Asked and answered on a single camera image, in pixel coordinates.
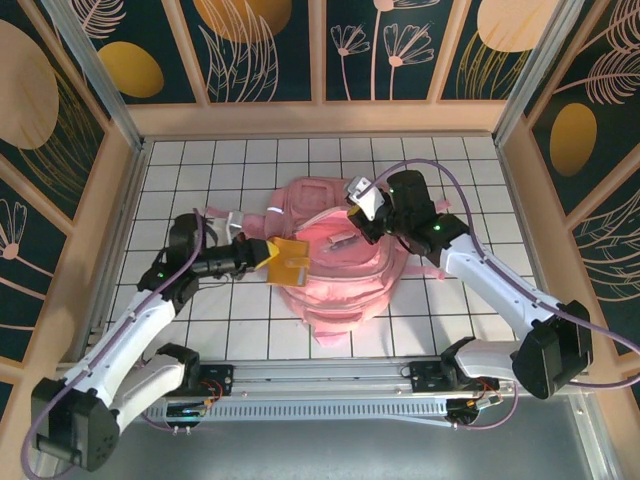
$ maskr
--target white arm segment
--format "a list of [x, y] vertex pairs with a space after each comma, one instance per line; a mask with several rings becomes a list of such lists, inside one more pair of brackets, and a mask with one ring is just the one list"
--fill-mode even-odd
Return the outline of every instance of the white arm segment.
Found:
[[520, 342], [485, 342], [475, 339], [460, 347], [456, 363], [469, 378], [491, 377], [516, 380], [511, 354], [518, 351]]
[[[109, 343], [111, 338], [125, 323], [127, 317], [133, 312], [151, 292], [144, 290], [136, 293], [133, 300], [129, 304], [127, 310], [122, 314], [107, 334], [100, 339], [95, 347], [78, 362], [65, 377], [67, 379], [75, 378], [80, 372], [88, 369], [88, 364], [99, 352], [101, 352]], [[93, 373], [85, 377], [76, 385], [75, 389], [81, 392], [87, 392], [93, 388], [97, 391], [96, 396], [100, 398], [107, 407], [113, 403], [113, 399], [134, 363], [142, 352], [149, 346], [149, 343], [175, 318], [176, 311], [172, 302], [162, 299], [161, 295], [157, 295], [126, 328], [117, 342], [109, 350], [102, 360], [94, 367]]]
[[124, 379], [110, 409], [118, 410], [120, 432], [160, 397], [182, 384], [184, 364], [169, 355], [156, 355]]
[[[541, 292], [522, 279], [503, 262], [494, 257], [493, 253], [484, 246], [482, 248], [485, 256], [489, 257], [511, 279], [534, 294], [536, 298], [549, 305], [557, 305], [559, 303], [556, 298]], [[458, 277], [480, 295], [509, 324], [518, 338], [523, 339], [532, 330], [531, 323], [534, 320], [542, 322], [553, 316], [553, 314], [542, 310], [524, 298], [522, 294], [487, 266], [478, 252], [476, 252], [471, 237], [467, 234], [460, 235], [452, 240], [451, 247], [442, 250], [440, 268]]]

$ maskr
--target yellow circle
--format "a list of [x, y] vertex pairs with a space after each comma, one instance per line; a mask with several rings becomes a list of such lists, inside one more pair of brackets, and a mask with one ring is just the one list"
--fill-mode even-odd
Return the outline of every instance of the yellow circle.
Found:
[[98, 51], [116, 88], [136, 98], [153, 97], [164, 87], [158, 62], [146, 51], [129, 42], [113, 42]]
[[274, 36], [289, 23], [291, 0], [193, 0], [204, 23], [222, 38], [242, 43], [263, 40], [260, 32], [250, 34], [255, 27], [251, 28], [245, 2], [257, 21], [264, 18]]
[[58, 84], [38, 44], [0, 20], [0, 138], [14, 147], [39, 148], [58, 121]]
[[499, 52], [524, 52], [536, 46], [557, 0], [482, 0], [478, 34]]
[[560, 175], [571, 177], [589, 160], [596, 144], [598, 124], [593, 112], [581, 103], [564, 107], [551, 128], [551, 164]]

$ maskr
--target tiled surface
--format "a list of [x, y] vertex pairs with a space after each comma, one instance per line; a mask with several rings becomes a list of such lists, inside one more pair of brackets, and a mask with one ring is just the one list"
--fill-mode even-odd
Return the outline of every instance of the tiled surface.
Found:
[[[165, 243], [169, 220], [176, 215], [206, 205], [264, 213], [273, 189], [297, 176], [372, 177], [405, 158], [437, 159], [449, 169], [468, 197], [480, 239], [516, 272], [532, 275], [488, 137], [163, 142], [154, 146], [111, 322], [130, 302], [135, 284]], [[444, 196], [451, 202], [450, 212], [462, 214], [462, 202], [445, 175], [427, 165], [409, 168], [423, 173], [434, 200]], [[422, 261], [413, 257], [410, 264]], [[199, 351], [205, 361], [391, 357], [434, 355], [467, 335], [514, 338], [506, 322], [459, 280], [405, 275], [382, 316], [337, 345], [323, 347], [264, 278], [261, 272], [242, 282], [203, 282], [204, 288], [145, 355], [170, 341]]]

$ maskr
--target pink fabric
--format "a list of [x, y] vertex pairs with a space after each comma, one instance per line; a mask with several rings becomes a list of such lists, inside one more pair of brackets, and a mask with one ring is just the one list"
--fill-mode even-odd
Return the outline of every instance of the pink fabric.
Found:
[[[341, 343], [348, 332], [384, 312], [403, 272], [444, 278], [434, 267], [406, 267], [409, 254], [391, 236], [369, 245], [347, 217], [344, 184], [335, 178], [298, 178], [273, 193], [264, 216], [246, 214], [243, 222], [248, 237], [309, 242], [307, 284], [278, 292], [325, 347]], [[438, 212], [450, 206], [446, 199], [436, 202]], [[207, 215], [228, 212], [208, 207]], [[328, 248], [341, 240], [344, 247]]]

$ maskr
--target white robotic arm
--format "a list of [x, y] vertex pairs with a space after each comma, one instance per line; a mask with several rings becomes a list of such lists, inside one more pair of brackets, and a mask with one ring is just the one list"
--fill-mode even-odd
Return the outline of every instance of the white robotic arm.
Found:
[[540, 308], [558, 306], [588, 321], [582, 305], [574, 301], [564, 306], [530, 285], [472, 238], [460, 219], [436, 213], [420, 172], [401, 171], [387, 182], [389, 193], [369, 188], [363, 194], [371, 183], [362, 177], [347, 186], [355, 205], [349, 214], [354, 225], [371, 243], [386, 233], [404, 238], [411, 253], [473, 289], [519, 338], [486, 342], [468, 337], [456, 342], [442, 354], [451, 374], [459, 377], [453, 383], [477, 377], [517, 380], [534, 396], [548, 398], [589, 365], [590, 332]]
[[[588, 320], [581, 305], [572, 302], [562, 306], [496, 259], [469, 235], [468, 227], [457, 217], [437, 214], [419, 172], [395, 174], [388, 183], [389, 194], [371, 189], [364, 196], [360, 193], [370, 185], [366, 179], [356, 178], [349, 185], [350, 198], [357, 205], [349, 218], [365, 238], [373, 243], [385, 233], [402, 236], [412, 253], [426, 257], [435, 267], [475, 290], [520, 338], [513, 342], [485, 342], [467, 337], [456, 342], [441, 355], [442, 372], [451, 377], [450, 385], [464, 387], [465, 382], [477, 377], [511, 379], [533, 395], [547, 398], [588, 365], [590, 336], [585, 338], [584, 332], [539, 308], [537, 302], [560, 305]], [[215, 234], [217, 246], [205, 249], [203, 243], [202, 253], [190, 268], [135, 314], [138, 306], [163, 279], [178, 271], [194, 250], [195, 216], [175, 220], [170, 247], [160, 252], [142, 277], [139, 292], [115, 326], [64, 379], [43, 379], [34, 389], [35, 418], [58, 392], [69, 388], [67, 384], [84, 375], [49, 412], [48, 421], [33, 440], [35, 448], [93, 471], [107, 460], [117, 437], [146, 408], [178, 388], [194, 388], [199, 357], [182, 346], [165, 345], [148, 363], [132, 369], [156, 335], [198, 291], [199, 277], [241, 277], [276, 253], [268, 242], [238, 235], [238, 215], [235, 212], [227, 219], [212, 222], [209, 230]], [[500, 273], [489, 268], [488, 261], [497, 265]]]
[[[197, 255], [195, 215], [175, 219], [169, 247], [142, 276], [138, 293], [116, 324], [63, 379], [45, 378], [34, 388], [33, 418], [48, 412], [32, 439], [36, 449], [94, 471], [109, 458], [124, 429], [159, 398], [177, 389], [194, 396], [202, 392], [199, 355], [184, 346], [167, 344], [134, 367], [198, 291], [199, 278], [240, 279], [276, 253], [269, 242], [239, 233], [238, 214], [210, 222], [207, 230], [216, 246], [206, 248], [202, 235]], [[160, 285], [166, 288], [151, 296]], [[63, 390], [68, 393], [54, 403]]]

